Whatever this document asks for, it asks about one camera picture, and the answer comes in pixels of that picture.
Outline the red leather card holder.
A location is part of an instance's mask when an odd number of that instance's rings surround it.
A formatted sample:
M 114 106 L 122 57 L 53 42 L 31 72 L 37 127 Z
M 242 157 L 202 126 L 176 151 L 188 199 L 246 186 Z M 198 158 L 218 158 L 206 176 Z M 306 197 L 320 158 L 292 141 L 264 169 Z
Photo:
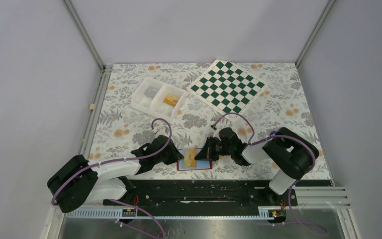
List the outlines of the red leather card holder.
M 200 148 L 180 149 L 179 153 L 184 157 L 177 162 L 178 171 L 192 170 L 211 170 L 212 162 L 209 160 L 196 160 L 196 155 L 201 151 Z

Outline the orange card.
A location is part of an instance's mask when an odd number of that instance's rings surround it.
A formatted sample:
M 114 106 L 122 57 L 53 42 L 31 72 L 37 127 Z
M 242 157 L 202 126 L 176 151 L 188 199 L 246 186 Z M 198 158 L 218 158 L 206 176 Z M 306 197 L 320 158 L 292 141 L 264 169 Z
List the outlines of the orange card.
M 185 149 L 184 150 L 184 167 L 195 167 L 195 156 L 197 155 L 196 149 Z

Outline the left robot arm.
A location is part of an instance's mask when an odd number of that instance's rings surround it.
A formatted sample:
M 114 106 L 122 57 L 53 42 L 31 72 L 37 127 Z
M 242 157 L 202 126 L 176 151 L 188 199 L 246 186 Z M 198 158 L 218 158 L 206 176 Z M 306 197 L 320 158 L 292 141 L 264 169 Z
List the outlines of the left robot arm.
M 133 189 L 121 180 L 151 171 L 159 163 L 177 163 L 184 156 L 167 136 L 160 135 L 131 151 L 132 158 L 107 161 L 87 160 L 81 154 L 71 158 L 47 182 L 52 205 L 69 213 L 84 203 L 114 199 L 127 205 L 134 200 Z

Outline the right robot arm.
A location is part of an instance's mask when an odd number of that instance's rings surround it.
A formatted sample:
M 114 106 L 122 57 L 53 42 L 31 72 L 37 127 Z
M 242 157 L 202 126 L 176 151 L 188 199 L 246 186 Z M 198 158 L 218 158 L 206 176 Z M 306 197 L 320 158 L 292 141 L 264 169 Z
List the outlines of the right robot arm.
M 215 131 L 206 139 L 194 160 L 217 161 L 220 156 L 230 156 L 238 165 L 249 166 L 271 159 L 279 170 L 269 182 L 265 192 L 268 203 L 278 205 L 285 192 L 313 169 L 319 156 L 318 149 L 286 127 L 255 143 L 243 143 L 229 127 Z

